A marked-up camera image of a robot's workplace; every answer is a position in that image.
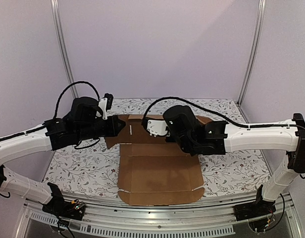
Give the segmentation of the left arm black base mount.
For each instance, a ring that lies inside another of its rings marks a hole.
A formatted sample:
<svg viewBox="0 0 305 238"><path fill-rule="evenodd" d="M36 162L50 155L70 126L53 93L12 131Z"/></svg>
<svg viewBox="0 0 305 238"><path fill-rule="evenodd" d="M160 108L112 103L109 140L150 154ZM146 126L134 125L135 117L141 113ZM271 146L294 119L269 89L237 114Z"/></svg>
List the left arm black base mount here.
<svg viewBox="0 0 305 238"><path fill-rule="evenodd" d="M48 182L47 185L51 189L51 200L47 204L43 204L42 210L56 217L81 221L85 214L86 203L78 199L65 201L56 184Z"/></svg>

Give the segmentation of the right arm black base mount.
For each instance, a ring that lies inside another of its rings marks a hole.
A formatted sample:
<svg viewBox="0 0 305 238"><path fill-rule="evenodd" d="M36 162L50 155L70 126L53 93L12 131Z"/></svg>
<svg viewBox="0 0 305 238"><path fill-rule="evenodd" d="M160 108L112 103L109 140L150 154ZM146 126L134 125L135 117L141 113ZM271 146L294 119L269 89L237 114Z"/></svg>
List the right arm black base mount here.
<svg viewBox="0 0 305 238"><path fill-rule="evenodd" d="M258 188L255 201L235 205L233 207L234 216L236 217L237 221L253 219L265 215L271 215L271 217L273 217L273 213L276 211L274 205L275 201L265 200L262 196L262 188L263 185ZM265 232L270 226L271 219L272 218L265 217L264 219L249 222L249 227L255 233Z"/></svg>

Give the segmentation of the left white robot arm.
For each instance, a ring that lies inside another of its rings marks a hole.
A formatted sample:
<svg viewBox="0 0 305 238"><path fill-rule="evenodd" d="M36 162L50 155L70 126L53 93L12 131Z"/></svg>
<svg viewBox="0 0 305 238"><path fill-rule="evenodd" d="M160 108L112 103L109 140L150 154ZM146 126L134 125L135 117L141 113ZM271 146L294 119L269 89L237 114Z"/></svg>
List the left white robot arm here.
<svg viewBox="0 0 305 238"><path fill-rule="evenodd" d="M0 138L0 195L14 193L21 197L48 204L57 215L64 215L67 203L57 185L37 182L21 176L5 163L21 157L67 146L79 147L82 141L116 137L126 123L117 115L108 116L111 95L103 99L76 98L70 111L62 118L54 116L42 124L13 135Z"/></svg>

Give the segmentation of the brown cardboard box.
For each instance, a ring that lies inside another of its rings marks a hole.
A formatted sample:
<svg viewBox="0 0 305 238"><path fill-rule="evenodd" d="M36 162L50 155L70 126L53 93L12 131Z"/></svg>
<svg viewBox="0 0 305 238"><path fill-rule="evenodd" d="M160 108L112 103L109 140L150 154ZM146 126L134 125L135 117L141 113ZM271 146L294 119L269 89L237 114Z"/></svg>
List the brown cardboard box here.
<svg viewBox="0 0 305 238"><path fill-rule="evenodd" d="M200 155L181 150L170 137L150 136L141 115L119 115L125 127L107 137L107 148L119 146L118 196L135 206L193 203L204 194ZM204 122L213 121L196 116Z"/></svg>

